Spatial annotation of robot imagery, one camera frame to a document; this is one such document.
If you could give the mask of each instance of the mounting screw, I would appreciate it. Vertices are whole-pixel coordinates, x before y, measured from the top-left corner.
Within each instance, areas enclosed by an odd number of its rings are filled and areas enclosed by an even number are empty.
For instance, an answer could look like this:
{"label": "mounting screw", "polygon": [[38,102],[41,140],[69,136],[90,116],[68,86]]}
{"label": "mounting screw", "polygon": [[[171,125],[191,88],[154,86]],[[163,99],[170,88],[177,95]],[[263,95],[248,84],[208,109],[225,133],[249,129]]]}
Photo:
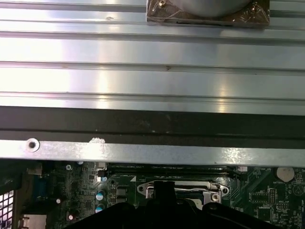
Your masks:
{"label": "mounting screw", "polygon": [[39,150],[40,143],[36,138],[30,138],[29,140],[26,141],[26,150],[29,152],[36,152]]}
{"label": "mounting screw", "polygon": [[66,165],[66,170],[72,170],[72,166],[71,165]]}
{"label": "mounting screw", "polygon": [[219,202],[219,195],[218,194],[212,194],[212,201]]}

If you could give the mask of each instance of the chip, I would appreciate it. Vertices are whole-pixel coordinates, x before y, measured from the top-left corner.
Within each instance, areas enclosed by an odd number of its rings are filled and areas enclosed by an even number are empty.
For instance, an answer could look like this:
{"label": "chip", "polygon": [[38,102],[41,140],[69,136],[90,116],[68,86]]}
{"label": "chip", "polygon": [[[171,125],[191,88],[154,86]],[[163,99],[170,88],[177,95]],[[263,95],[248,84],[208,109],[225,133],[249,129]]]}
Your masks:
{"label": "chip", "polygon": [[257,209],[257,217],[263,221],[271,220],[271,209],[270,208],[259,208]]}
{"label": "chip", "polygon": [[85,208],[92,208],[92,203],[90,202],[90,201],[87,201],[86,203],[85,203]]}

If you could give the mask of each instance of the electronic component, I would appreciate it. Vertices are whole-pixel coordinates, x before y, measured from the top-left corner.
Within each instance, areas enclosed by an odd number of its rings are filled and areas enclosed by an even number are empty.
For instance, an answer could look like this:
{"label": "electronic component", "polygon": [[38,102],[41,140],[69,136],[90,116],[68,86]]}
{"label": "electronic component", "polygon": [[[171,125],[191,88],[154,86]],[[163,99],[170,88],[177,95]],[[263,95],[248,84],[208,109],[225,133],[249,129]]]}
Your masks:
{"label": "electronic component", "polygon": [[126,187],[117,187],[116,189],[116,195],[117,196],[125,196],[127,194],[127,188]]}
{"label": "electronic component", "polygon": [[125,203],[127,202],[127,198],[126,197],[117,197],[116,198],[116,203]]}
{"label": "electronic component", "polygon": [[104,196],[105,196],[105,191],[101,190],[99,191],[96,195],[95,195],[95,198],[98,200],[98,201],[101,201],[103,200]]}
{"label": "electronic component", "polygon": [[105,205],[103,204],[99,204],[96,209],[95,209],[95,213],[98,213],[100,211],[103,211],[105,209]]}
{"label": "electronic component", "polygon": [[260,220],[270,222],[271,219],[271,209],[270,208],[258,208],[257,209],[257,217]]}
{"label": "electronic component", "polygon": [[67,212],[68,220],[72,221],[80,216],[80,212],[76,209]]}
{"label": "electronic component", "polygon": [[275,189],[274,188],[270,188],[269,189],[269,194],[270,194],[270,204],[275,204]]}
{"label": "electronic component", "polygon": [[295,177],[295,170],[291,167],[279,167],[276,176],[283,182],[289,182]]}
{"label": "electronic component", "polygon": [[92,208],[92,203],[91,201],[85,202],[85,208],[91,209]]}

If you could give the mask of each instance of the screw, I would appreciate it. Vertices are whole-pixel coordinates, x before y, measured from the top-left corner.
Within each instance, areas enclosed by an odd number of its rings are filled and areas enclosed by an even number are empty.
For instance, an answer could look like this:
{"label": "screw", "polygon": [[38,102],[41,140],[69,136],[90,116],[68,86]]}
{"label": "screw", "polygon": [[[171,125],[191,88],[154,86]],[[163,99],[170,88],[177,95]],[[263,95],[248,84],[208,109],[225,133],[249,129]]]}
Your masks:
{"label": "screw", "polygon": [[218,194],[212,194],[212,201],[218,202],[219,201],[219,195]]}
{"label": "screw", "polygon": [[66,170],[72,170],[72,166],[71,165],[66,165]]}

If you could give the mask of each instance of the capacitor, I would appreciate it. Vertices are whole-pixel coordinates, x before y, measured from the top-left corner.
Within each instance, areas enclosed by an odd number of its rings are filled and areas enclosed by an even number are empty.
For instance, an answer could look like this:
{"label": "capacitor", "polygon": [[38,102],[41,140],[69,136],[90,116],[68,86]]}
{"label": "capacitor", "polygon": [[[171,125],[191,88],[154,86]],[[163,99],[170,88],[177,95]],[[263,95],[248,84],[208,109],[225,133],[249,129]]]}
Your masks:
{"label": "capacitor", "polygon": [[103,211],[104,209],[105,209],[105,206],[103,204],[99,204],[95,209],[95,213]]}
{"label": "capacitor", "polygon": [[80,212],[78,210],[71,210],[69,211],[68,219],[74,220],[75,218],[78,218],[80,216]]}
{"label": "capacitor", "polygon": [[291,167],[279,167],[276,176],[283,182],[289,182],[295,177],[295,170]]}
{"label": "capacitor", "polygon": [[95,195],[95,198],[98,200],[98,201],[101,201],[104,199],[104,196],[106,195],[105,191],[101,190],[99,191],[96,195]]}

